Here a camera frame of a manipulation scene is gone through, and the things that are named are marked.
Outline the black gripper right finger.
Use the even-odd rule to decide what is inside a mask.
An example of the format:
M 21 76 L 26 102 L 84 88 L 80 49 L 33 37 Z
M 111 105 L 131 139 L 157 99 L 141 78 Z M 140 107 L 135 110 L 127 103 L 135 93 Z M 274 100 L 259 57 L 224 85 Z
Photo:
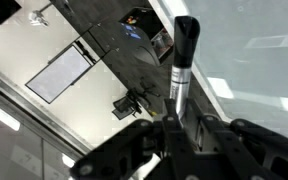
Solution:
M 256 160 L 216 116 L 205 115 L 189 99 L 185 118 L 185 129 L 196 147 L 194 168 L 200 180 L 261 178 L 261 167 Z

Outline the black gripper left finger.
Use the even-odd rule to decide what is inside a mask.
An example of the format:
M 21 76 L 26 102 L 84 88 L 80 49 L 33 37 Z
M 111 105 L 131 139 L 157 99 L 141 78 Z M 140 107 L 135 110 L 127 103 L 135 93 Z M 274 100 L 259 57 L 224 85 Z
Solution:
M 194 152 L 187 134 L 180 124 L 175 105 L 173 99 L 165 99 L 163 108 L 165 115 L 162 118 L 167 156 L 171 162 L 171 172 L 175 180 L 198 180 L 198 175 L 193 167 Z

